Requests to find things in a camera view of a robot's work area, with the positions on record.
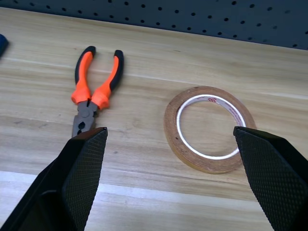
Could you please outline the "orange and black pliers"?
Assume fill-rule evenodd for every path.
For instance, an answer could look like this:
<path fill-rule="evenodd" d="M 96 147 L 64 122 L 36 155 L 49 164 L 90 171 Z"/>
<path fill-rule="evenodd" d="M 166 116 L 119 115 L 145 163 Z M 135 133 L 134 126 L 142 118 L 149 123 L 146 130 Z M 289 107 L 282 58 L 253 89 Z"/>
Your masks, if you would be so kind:
<path fill-rule="evenodd" d="M 124 54 L 115 50 L 114 63 L 108 79 L 91 93 L 87 73 L 96 54 L 96 47 L 88 46 L 80 55 L 75 67 L 75 90 L 71 100 L 77 105 L 77 115 L 74 117 L 72 137 L 94 128 L 95 118 L 100 110 L 108 108 L 110 96 L 119 85 L 124 71 Z"/>

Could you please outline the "brown tape roll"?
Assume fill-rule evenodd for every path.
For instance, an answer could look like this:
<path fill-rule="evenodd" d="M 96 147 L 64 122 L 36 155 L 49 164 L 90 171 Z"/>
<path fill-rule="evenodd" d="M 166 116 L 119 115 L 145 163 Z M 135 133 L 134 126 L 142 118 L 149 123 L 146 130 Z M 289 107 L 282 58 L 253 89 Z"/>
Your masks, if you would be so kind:
<path fill-rule="evenodd" d="M 181 114 L 185 107 L 200 101 L 224 107 L 238 126 L 257 128 L 248 109 L 232 94 L 215 87 L 199 86 L 179 93 L 168 103 L 164 115 L 167 142 L 178 159 L 194 169 L 210 174 L 233 171 L 242 164 L 238 148 L 223 156 L 210 156 L 194 149 L 183 136 L 180 127 Z"/>

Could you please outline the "dark blue object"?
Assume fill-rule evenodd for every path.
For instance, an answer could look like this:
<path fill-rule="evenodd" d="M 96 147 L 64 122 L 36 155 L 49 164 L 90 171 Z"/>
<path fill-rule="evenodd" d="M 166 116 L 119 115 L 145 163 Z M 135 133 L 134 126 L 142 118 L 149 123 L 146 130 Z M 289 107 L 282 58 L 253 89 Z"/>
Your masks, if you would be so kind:
<path fill-rule="evenodd" d="M 0 34 L 0 58 L 3 56 L 5 50 L 8 47 L 8 40 L 6 39 L 6 37 L 2 34 Z"/>

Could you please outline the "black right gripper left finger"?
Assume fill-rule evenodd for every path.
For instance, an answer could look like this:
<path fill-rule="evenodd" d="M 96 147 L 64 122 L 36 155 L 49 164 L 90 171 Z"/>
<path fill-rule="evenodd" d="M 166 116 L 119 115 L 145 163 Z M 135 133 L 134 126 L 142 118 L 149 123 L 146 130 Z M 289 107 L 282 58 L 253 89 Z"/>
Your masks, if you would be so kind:
<path fill-rule="evenodd" d="M 98 190 L 106 127 L 71 138 L 35 178 L 0 231 L 84 231 Z"/>

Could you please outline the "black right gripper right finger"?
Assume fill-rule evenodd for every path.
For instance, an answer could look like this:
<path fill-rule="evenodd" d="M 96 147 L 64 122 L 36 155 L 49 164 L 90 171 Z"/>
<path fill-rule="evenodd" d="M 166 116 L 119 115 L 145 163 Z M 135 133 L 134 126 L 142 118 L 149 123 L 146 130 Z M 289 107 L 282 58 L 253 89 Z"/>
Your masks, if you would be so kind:
<path fill-rule="evenodd" d="M 308 160 L 286 139 L 233 130 L 250 188 L 274 231 L 308 231 Z"/>

